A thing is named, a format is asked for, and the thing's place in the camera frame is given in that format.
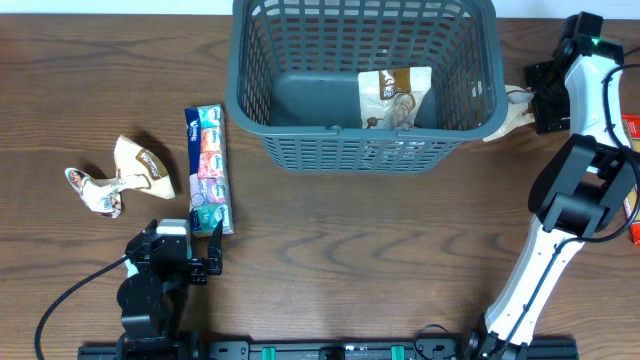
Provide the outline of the San Remo pasta packet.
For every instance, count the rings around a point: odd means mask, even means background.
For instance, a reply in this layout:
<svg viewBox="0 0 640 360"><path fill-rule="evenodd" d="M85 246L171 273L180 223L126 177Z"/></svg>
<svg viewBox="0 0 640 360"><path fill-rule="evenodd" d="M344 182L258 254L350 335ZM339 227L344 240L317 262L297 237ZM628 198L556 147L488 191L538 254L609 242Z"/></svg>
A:
<svg viewBox="0 0 640 360"><path fill-rule="evenodd" d="M640 132L639 132L639 116L632 114L622 114L622 120L624 124L625 134L627 139L631 144L631 148L639 153L640 152ZM638 200L638 190L637 187L634 187L627 198L625 199L625 213L627 217L633 212L633 209ZM630 225L630 232L632 236L632 242L634 245L640 245L640 223L639 223L639 215L636 215L633 222Z"/></svg>

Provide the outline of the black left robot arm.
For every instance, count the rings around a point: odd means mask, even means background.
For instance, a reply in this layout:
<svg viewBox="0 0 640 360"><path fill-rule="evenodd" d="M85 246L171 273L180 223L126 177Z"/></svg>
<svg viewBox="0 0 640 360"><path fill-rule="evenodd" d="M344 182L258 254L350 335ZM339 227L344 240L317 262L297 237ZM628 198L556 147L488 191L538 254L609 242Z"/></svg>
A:
<svg viewBox="0 0 640 360"><path fill-rule="evenodd" d="M223 226L215 226L207 255L191 252L190 225L186 220L152 220L125 250L134 271L120 285L124 334L116 343L116 357L129 360L205 360L206 345L195 331L182 331L180 322L189 287L204 286L210 276L222 273Z"/></svg>

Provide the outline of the beige brown snack pouch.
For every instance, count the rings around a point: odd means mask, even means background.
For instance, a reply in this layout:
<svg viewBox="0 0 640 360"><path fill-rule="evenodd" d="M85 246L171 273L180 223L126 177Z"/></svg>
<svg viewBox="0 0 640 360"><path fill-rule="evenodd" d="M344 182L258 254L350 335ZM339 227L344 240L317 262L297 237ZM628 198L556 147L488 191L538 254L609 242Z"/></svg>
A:
<svg viewBox="0 0 640 360"><path fill-rule="evenodd" d="M431 85L432 68L428 66L359 73L362 128L414 128L418 110Z"/></svg>

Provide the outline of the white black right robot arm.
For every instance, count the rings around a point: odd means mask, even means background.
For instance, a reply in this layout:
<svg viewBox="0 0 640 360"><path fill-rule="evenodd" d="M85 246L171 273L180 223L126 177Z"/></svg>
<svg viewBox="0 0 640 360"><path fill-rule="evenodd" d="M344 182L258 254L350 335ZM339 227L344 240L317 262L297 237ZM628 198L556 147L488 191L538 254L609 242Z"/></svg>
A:
<svg viewBox="0 0 640 360"><path fill-rule="evenodd" d="M628 193L639 186L639 154L625 137L621 45L601 37L603 19L580 12L563 25L553 58L525 67L537 131L565 124L570 137L536 178L525 247L504 289L470 336L466 359L524 359L537 319L572 257L602 243Z"/></svg>

